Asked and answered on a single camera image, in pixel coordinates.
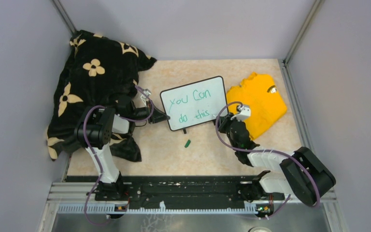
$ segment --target gray floor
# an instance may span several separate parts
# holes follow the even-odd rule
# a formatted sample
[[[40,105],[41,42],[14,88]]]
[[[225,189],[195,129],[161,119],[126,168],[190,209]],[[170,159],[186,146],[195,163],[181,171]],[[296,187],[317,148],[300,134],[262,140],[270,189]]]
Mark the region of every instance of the gray floor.
[[[101,223],[104,215],[89,215]],[[323,208],[289,204],[269,221],[239,215],[124,215],[106,226],[89,224],[83,214],[58,214],[53,232],[247,232],[251,227],[272,232],[329,232]]]

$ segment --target green marker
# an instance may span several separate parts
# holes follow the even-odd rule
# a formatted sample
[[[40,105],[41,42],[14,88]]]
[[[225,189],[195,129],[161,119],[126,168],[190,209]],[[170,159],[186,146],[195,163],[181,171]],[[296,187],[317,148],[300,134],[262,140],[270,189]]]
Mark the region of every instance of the green marker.
[[[187,141],[187,143],[185,144],[185,146],[184,146],[184,147],[185,147],[185,148],[187,148],[187,147],[188,147],[188,145],[190,145],[190,142],[191,142],[191,141],[190,141],[190,140],[188,140],[188,141]]]

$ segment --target floor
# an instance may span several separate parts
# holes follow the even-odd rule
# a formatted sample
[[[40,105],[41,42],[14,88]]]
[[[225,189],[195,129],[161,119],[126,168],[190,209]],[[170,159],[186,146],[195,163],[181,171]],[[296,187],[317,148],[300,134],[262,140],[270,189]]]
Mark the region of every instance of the floor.
[[[96,223],[105,220],[104,215],[89,217]],[[269,221],[240,215],[124,215],[106,226],[97,227],[90,225],[83,214],[58,214],[52,231],[247,232],[251,227],[265,227],[272,232],[330,231],[323,207],[313,209],[303,204],[289,204]]]
[[[276,59],[163,60],[140,72],[139,85],[151,90],[151,99],[162,110],[159,94],[163,90],[218,75],[224,78],[228,90],[252,72],[270,74],[288,107],[287,113],[255,142],[286,152],[298,149],[300,139]],[[141,107],[139,96],[135,104]],[[233,151],[220,143],[212,123],[191,127],[183,134],[160,122],[136,128],[133,137],[141,149],[142,162],[113,157],[122,175],[253,175],[262,171],[239,163]],[[187,140],[191,144],[184,148]],[[90,155],[83,149],[72,155],[68,169],[68,176],[80,175],[97,175]]]

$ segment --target whiteboard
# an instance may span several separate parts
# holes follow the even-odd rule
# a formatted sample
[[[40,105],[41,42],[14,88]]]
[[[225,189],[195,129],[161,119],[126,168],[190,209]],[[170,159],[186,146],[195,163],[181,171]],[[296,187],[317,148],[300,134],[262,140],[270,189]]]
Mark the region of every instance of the whiteboard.
[[[197,81],[160,93],[170,130],[177,131],[215,120],[227,104],[224,80],[221,76]]]

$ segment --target black frame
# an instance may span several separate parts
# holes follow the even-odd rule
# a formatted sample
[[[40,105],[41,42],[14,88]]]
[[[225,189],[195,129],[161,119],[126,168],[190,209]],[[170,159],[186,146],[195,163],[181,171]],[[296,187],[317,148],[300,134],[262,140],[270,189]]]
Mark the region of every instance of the black frame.
[[[189,84],[185,84],[185,85],[182,85],[182,86],[177,86],[177,87],[174,87],[174,88],[169,88],[169,89],[166,89],[166,90],[161,91],[160,92],[160,100],[161,100],[161,103],[163,104],[164,112],[166,112],[166,108],[164,107],[163,99],[161,98],[161,93],[163,93],[165,91],[173,90],[173,89],[176,89],[176,88],[181,88],[181,87],[184,87],[184,86],[189,86],[189,85],[192,85],[192,84],[195,84],[195,83],[198,83],[198,82],[203,82],[203,81],[207,81],[207,80],[210,80],[210,79],[218,78],[218,77],[221,77],[221,80],[223,81],[224,97],[225,97],[225,102],[227,103],[227,93],[225,92],[224,78],[222,76],[214,76],[214,77],[210,77],[210,78],[207,78],[207,79],[204,79],[204,80],[196,81],[196,82],[193,82],[193,83],[189,83]],[[192,126],[189,126],[189,127],[183,127],[183,128],[176,129],[176,130],[172,130],[171,129],[170,122],[168,120],[167,120],[167,123],[168,123],[169,129],[171,131],[180,131],[180,130],[184,130],[186,128],[190,128],[190,127],[193,127],[193,126],[196,126],[196,125],[200,125],[200,124],[203,124],[203,123],[207,123],[207,122],[211,122],[211,121],[212,120],[208,120],[208,121],[205,121],[205,122],[201,122],[199,124],[195,124],[195,125],[192,125]]]

